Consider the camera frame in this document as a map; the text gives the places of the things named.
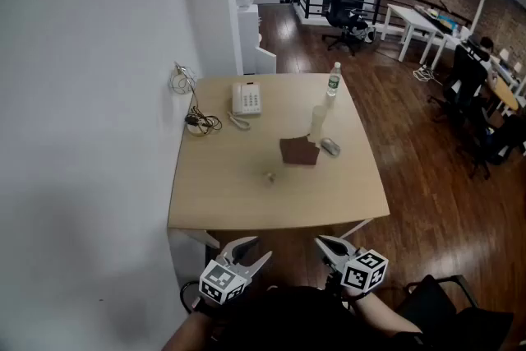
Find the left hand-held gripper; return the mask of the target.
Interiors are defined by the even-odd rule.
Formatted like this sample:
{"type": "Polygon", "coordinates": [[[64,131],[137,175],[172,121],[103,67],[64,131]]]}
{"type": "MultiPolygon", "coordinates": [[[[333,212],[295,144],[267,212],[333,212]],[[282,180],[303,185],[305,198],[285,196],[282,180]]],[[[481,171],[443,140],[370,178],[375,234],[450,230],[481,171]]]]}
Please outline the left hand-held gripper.
{"type": "Polygon", "coordinates": [[[229,242],[224,247],[224,254],[210,261],[202,272],[199,283],[200,293],[219,305],[241,295],[273,254],[272,251],[267,252],[250,266],[239,263],[258,241],[257,236],[248,236],[229,242]]]}

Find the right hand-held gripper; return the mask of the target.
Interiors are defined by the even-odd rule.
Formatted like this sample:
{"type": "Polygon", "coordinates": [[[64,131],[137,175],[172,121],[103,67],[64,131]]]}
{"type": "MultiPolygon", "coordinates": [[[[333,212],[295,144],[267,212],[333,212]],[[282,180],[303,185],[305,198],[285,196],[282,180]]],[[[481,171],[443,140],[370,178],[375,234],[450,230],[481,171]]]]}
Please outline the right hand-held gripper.
{"type": "Polygon", "coordinates": [[[342,272],[340,284],[358,293],[369,293],[380,285],[387,272],[389,260],[375,250],[363,252],[344,264],[344,256],[353,256],[357,248],[345,239],[323,235],[315,238],[323,261],[333,271],[342,272]]]}

